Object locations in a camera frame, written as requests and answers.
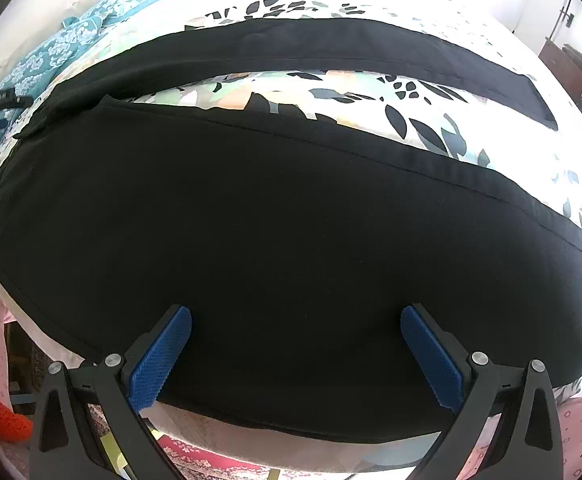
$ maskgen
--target teal floral fabric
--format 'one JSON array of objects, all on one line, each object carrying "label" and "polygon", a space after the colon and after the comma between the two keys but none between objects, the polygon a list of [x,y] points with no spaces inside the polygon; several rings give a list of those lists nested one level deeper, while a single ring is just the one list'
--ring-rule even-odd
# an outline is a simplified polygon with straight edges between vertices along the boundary
[{"label": "teal floral fabric", "polygon": [[[62,30],[44,41],[0,82],[0,90],[15,87],[18,95],[37,98],[51,81],[103,38],[110,27],[158,0],[101,0],[82,16],[67,18]],[[0,112],[12,123],[22,110]],[[0,130],[0,140],[4,130]]]}]

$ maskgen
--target black fabric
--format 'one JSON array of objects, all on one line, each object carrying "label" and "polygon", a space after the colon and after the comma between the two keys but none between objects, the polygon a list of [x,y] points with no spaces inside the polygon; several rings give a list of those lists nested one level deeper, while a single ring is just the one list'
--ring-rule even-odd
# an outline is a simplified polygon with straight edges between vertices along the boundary
[{"label": "black fabric", "polygon": [[105,98],[2,165],[0,282],[94,361],[183,304],[159,398],[317,438],[447,423],[400,335],[415,301],[469,352],[582,373],[582,230],[495,171],[325,121]]},{"label": "black fabric", "polygon": [[161,36],[60,83],[20,137],[94,106],[108,94],[140,97],[189,82],[264,70],[364,70],[397,74],[492,99],[552,128],[532,81],[422,32],[364,19],[247,20]]}]

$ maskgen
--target metal screw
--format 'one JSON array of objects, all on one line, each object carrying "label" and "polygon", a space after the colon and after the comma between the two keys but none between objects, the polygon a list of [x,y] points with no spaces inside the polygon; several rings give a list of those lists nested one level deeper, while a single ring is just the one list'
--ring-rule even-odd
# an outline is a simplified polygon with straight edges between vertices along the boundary
[{"label": "metal screw", "polygon": [[109,367],[114,367],[114,366],[118,366],[121,361],[122,361],[122,357],[120,356],[120,354],[109,354],[105,358],[104,364],[106,364]]},{"label": "metal screw", "polygon": [[539,374],[546,370],[546,366],[544,366],[544,363],[539,359],[533,359],[533,361],[531,361],[531,367]]},{"label": "metal screw", "polygon": [[488,355],[484,352],[473,352],[471,359],[477,365],[484,366],[488,363]]},{"label": "metal screw", "polygon": [[60,361],[53,361],[47,369],[49,370],[50,374],[57,374],[60,370],[62,370],[62,363]]}]

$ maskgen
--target wooden furniture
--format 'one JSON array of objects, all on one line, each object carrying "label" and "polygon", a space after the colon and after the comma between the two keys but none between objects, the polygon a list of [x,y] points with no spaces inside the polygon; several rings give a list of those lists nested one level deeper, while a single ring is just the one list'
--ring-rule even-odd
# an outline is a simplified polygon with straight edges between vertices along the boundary
[{"label": "wooden furniture", "polygon": [[560,47],[547,38],[540,59],[577,104],[582,98],[582,71]]}]

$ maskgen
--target blue gripper pad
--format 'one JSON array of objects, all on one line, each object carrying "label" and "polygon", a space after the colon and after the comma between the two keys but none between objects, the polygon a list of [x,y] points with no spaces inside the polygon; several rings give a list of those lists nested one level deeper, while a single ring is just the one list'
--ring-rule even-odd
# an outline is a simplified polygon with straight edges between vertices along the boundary
[{"label": "blue gripper pad", "polygon": [[181,306],[129,377],[127,400],[136,413],[156,400],[190,335],[191,313]]},{"label": "blue gripper pad", "polygon": [[458,412],[464,403],[463,382],[462,374],[452,359],[412,306],[402,310],[400,328],[437,402]]}]

